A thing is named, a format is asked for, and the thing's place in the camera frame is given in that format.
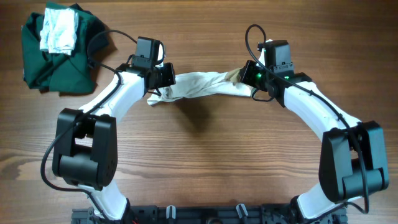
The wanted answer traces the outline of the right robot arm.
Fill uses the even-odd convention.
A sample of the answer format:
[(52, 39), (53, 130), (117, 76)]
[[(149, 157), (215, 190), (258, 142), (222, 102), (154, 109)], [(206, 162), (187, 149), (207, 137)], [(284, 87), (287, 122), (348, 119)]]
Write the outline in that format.
[(239, 73), (240, 82), (264, 91), (271, 100), (299, 116), (322, 142), (319, 182), (294, 197), (282, 214), (289, 223), (314, 223), (389, 186), (384, 131), (375, 121), (362, 122), (337, 107), (305, 73), (295, 73), (286, 40), (258, 44)]

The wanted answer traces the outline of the white tan green shirt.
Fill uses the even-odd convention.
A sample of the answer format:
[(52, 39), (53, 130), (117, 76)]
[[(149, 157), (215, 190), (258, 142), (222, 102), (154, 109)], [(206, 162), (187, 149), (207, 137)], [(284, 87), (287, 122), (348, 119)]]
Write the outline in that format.
[(240, 69), (229, 72), (190, 72), (175, 77), (176, 84), (160, 88), (161, 96), (152, 95), (147, 104), (170, 103), (182, 98), (222, 94), (250, 97), (253, 87), (238, 80)]

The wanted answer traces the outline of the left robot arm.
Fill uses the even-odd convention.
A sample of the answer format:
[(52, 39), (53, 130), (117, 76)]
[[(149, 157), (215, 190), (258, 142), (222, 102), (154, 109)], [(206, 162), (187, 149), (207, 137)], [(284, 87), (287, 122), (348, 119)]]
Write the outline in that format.
[(57, 120), (54, 142), (46, 151), (53, 155), (52, 171), (69, 186), (89, 198), (86, 223), (123, 223), (129, 200), (114, 181), (118, 165), (117, 124), (146, 93), (175, 84), (171, 63), (166, 63), (164, 44), (139, 37), (136, 51), (114, 72), (112, 82), (91, 102), (77, 110), (65, 108)]

